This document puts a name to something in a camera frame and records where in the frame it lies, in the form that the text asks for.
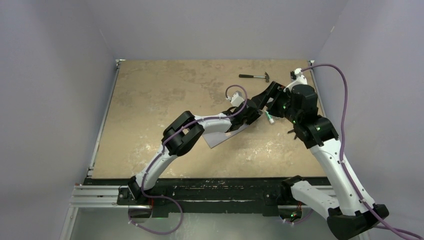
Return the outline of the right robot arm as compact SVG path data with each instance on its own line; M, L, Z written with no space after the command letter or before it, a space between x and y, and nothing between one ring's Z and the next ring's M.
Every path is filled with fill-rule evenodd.
M259 109L266 107L271 116L286 118L293 124L292 132L317 159L335 193L331 197L297 175L281 183L281 201L309 206L326 220L338 240L356 237L389 215L387 207L376 204L358 180L342 153L332 122L319 115L318 95L312 86L297 84L286 89L272 82L252 100Z

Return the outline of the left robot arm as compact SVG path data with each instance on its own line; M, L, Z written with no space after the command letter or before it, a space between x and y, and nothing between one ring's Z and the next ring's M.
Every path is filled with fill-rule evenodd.
M128 182L129 197L138 205L146 203L149 191L176 158L187 154L207 134L231 133L250 125L262 114L263 106L252 99L217 115L198 116L184 111L164 131L161 145L147 166Z

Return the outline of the grey envelope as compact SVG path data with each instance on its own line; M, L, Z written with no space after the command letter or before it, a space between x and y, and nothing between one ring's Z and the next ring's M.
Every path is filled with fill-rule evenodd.
M244 131L248 127L249 125L244 124L239 129L231 131L231 132L214 132L214 133L204 134L203 139L205 140L206 144L211 149L213 149L214 147L225 142L226 140L236 136L238 133Z

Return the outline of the white green glue stick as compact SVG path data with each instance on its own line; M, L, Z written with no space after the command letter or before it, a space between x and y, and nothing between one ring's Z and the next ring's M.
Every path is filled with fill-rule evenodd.
M275 120L273 119L273 117L269 114L268 111L265 111L265 115L267 117L268 122L273 125L275 123Z

